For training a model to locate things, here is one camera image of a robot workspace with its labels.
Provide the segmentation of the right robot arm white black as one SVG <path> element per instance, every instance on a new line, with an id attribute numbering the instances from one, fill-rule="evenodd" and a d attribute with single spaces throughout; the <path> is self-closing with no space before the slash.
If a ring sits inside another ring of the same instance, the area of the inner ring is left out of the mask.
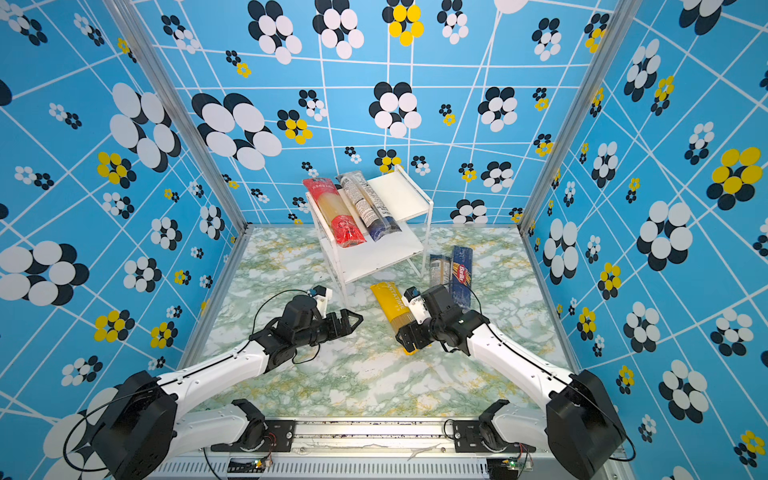
<path id="1" fill-rule="evenodd" d="M 521 455 L 544 449 L 576 479 L 591 479 L 612 460 L 628 435 L 602 381 L 588 370 L 574 373 L 543 360 L 513 341 L 478 310 L 456 304 L 443 285 L 425 291 L 411 287 L 401 298 L 413 319 L 400 327 L 397 341 L 408 352 L 439 343 L 503 375 L 538 410 L 525 413 L 504 399 L 478 418 L 483 449 Z"/>

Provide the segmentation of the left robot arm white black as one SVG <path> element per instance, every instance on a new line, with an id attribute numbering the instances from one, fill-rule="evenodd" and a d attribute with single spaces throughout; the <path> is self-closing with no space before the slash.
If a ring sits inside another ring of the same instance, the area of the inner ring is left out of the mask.
<path id="1" fill-rule="evenodd" d="M 283 313 L 227 353 L 182 370 L 137 372 L 106 389 L 88 409 L 87 442 L 115 479 L 144 479 L 165 460 L 215 444 L 259 445 L 259 410 L 247 401 L 210 413 L 197 406 L 245 380 L 292 361 L 301 347 L 351 335 L 363 317 L 327 312 L 321 295 L 293 297 Z"/>

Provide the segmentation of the clear dark spaghetti bag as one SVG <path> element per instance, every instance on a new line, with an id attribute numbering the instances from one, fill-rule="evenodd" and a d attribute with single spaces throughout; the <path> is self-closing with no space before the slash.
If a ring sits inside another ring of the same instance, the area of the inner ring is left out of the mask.
<path id="1" fill-rule="evenodd" d="M 450 284 L 452 260 L 447 255 L 429 255 L 429 281 L 430 286 Z"/>

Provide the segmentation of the red spaghetti bag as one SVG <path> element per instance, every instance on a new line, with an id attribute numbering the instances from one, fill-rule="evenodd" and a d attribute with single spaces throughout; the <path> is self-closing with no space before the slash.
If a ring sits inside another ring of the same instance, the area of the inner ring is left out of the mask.
<path id="1" fill-rule="evenodd" d="M 309 178 L 303 181 L 303 185 L 329 224 L 337 245 L 347 248 L 365 242 L 362 232 L 330 179 Z"/>

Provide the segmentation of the yellow spaghetti bag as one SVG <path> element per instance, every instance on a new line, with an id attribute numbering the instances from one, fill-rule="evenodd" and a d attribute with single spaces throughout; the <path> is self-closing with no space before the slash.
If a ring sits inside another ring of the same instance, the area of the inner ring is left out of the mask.
<path id="1" fill-rule="evenodd" d="M 401 300 L 401 293 L 394 282 L 380 282 L 371 291 L 382 309 L 395 335 L 401 326 L 417 323 L 410 310 Z"/>

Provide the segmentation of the clear blue spaghetti bag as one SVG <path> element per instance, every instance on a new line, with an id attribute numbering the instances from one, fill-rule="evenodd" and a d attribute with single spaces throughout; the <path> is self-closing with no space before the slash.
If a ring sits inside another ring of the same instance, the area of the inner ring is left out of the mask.
<path id="1" fill-rule="evenodd" d="M 341 174 L 337 180 L 373 241 L 401 231 L 397 221 L 361 171 Z"/>

